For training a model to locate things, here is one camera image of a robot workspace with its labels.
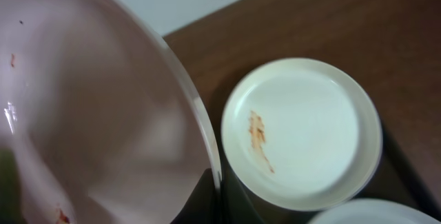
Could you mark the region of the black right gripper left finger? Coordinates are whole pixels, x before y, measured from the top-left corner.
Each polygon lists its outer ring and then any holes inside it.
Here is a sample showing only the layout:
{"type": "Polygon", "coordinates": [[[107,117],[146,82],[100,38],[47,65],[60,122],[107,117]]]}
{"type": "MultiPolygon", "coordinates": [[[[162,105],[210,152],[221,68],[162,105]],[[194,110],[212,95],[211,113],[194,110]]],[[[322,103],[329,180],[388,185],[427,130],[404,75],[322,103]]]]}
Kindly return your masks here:
{"type": "Polygon", "coordinates": [[[211,169],[206,169],[182,210],[171,224],[215,224],[217,197],[211,169]]]}

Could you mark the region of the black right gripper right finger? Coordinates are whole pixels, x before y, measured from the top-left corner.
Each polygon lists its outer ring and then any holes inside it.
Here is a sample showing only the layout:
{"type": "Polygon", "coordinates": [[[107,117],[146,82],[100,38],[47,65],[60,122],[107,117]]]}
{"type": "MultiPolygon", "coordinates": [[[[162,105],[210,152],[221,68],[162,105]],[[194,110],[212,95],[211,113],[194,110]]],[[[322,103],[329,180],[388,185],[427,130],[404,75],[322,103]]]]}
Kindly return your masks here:
{"type": "Polygon", "coordinates": [[[231,171],[226,170],[222,184],[223,214],[229,224],[263,224],[264,221],[254,209],[241,182],[231,171]]]}

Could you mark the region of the cream plastic plate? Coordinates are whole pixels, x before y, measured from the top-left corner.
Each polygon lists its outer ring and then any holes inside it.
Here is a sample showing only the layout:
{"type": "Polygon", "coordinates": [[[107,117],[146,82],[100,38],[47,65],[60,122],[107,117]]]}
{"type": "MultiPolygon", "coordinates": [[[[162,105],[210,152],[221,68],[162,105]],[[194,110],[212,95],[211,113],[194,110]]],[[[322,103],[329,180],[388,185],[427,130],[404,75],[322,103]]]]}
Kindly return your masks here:
{"type": "Polygon", "coordinates": [[[294,211],[348,201],[371,180],[382,128],[364,89],[313,59],[280,59],[241,79],[223,111],[221,140],[238,179],[294,211]]]}

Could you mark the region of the pink plastic plate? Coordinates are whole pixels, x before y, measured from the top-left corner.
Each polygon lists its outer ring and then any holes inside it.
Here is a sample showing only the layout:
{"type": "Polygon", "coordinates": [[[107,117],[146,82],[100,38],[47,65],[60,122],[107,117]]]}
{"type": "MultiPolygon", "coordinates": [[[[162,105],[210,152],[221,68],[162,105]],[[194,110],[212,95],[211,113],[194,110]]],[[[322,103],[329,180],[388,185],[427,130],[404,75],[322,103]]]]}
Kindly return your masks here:
{"type": "Polygon", "coordinates": [[[203,102],[118,0],[1,0],[1,222],[171,223],[221,165],[203,102]]]}

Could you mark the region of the pale green plastic plate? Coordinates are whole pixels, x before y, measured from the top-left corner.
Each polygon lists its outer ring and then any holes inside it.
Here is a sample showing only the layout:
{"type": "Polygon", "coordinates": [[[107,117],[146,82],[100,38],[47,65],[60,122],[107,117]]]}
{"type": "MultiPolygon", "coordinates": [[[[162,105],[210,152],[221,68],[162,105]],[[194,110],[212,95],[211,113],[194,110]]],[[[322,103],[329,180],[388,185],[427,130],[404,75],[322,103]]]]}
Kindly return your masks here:
{"type": "Polygon", "coordinates": [[[440,224],[435,218],[406,205],[360,198],[313,217],[308,224],[440,224]]]}

